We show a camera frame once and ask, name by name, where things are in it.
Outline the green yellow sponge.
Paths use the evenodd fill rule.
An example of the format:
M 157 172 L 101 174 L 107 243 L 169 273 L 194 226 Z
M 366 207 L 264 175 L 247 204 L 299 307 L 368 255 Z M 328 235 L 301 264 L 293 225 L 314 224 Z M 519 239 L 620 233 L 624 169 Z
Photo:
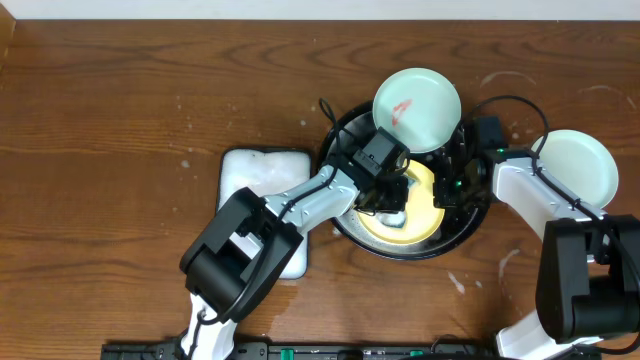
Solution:
M 378 212 L 375 215 L 377 221 L 390 228 L 403 228 L 407 221 L 405 210 L 397 212 Z

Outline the yellow plate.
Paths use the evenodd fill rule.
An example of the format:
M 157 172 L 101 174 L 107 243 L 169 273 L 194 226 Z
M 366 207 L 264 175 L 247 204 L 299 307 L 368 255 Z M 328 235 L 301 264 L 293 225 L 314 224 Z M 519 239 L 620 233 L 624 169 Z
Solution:
M 444 209 L 434 206 L 434 173 L 430 169 L 411 160 L 404 176 L 409 180 L 409 195 L 405 205 L 407 221 L 403 228 L 386 227 L 375 215 L 358 214 L 366 231 L 393 245 L 410 245 L 427 239 L 440 227 L 445 215 Z

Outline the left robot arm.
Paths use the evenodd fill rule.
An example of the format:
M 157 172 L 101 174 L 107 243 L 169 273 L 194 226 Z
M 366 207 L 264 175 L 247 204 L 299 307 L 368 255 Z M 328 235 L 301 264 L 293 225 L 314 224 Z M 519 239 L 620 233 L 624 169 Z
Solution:
M 408 190 L 408 155 L 358 150 L 333 155 L 306 182 L 260 197 L 233 193 L 183 255 L 179 268 L 191 295 L 192 318 L 180 346 L 189 359 L 224 359 L 237 324 L 271 291 L 305 235 L 357 205 L 399 209 Z M 386 195 L 386 189 L 394 195 Z

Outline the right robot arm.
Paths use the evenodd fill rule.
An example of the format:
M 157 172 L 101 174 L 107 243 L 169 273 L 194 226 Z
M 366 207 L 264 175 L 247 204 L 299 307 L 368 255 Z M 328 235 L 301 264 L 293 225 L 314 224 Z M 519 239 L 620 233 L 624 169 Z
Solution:
M 572 353 L 625 355 L 600 341 L 639 333 L 639 221 L 611 216 L 555 179 L 538 153 L 485 149 L 444 159 L 434 203 L 461 207 L 496 199 L 540 237 L 535 311 L 496 335 L 510 359 L 560 359 Z

